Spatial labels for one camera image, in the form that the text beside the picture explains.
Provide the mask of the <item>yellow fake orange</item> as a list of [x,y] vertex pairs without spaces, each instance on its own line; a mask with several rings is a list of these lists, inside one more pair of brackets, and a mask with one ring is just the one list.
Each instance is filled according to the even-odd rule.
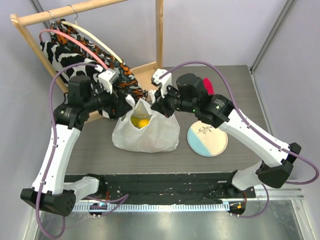
[[141,129],[141,128],[144,128],[146,127],[148,124],[149,124],[150,120],[149,119],[140,119],[139,122],[138,122],[138,127]]

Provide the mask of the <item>white plastic bag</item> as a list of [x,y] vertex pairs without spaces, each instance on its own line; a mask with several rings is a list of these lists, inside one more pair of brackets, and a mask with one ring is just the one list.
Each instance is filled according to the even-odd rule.
[[[171,152],[179,144],[180,125],[174,115],[166,118],[151,109],[144,99],[135,102],[131,95],[125,101],[132,107],[124,116],[117,120],[112,132],[112,143],[115,147],[144,153]],[[147,119],[149,123],[138,128],[132,123],[132,118]]]

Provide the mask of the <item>yellow fake lemon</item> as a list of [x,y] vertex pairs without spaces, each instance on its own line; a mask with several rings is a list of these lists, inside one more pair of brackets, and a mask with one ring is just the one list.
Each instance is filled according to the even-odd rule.
[[141,120],[140,118],[135,117],[135,116],[131,116],[130,120],[131,120],[131,123],[132,123],[133,126],[135,126],[136,128],[139,127],[139,122]]

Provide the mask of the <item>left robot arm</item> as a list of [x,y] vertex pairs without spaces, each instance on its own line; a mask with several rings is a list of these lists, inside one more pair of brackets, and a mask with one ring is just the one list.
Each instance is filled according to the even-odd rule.
[[100,83],[94,89],[92,83],[88,76],[72,77],[67,103],[53,112],[54,126],[41,169],[32,186],[20,194],[34,209],[67,217],[78,201],[88,196],[100,200],[106,195],[107,184],[102,175],[88,173],[71,184],[64,183],[72,150],[89,114],[105,110],[118,119],[132,110],[122,90],[107,91]]

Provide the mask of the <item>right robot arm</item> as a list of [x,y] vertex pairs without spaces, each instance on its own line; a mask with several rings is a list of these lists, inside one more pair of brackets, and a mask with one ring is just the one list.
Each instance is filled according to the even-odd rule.
[[181,75],[172,86],[172,75],[157,69],[151,83],[151,108],[171,117],[174,112],[194,114],[204,124],[219,129],[243,143],[260,157],[260,162],[243,170],[236,170],[226,184],[226,193],[233,198],[244,190],[260,184],[280,189],[293,170],[296,154],[301,147],[275,139],[254,122],[237,111],[235,105],[221,94],[210,95],[200,77],[193,73]]

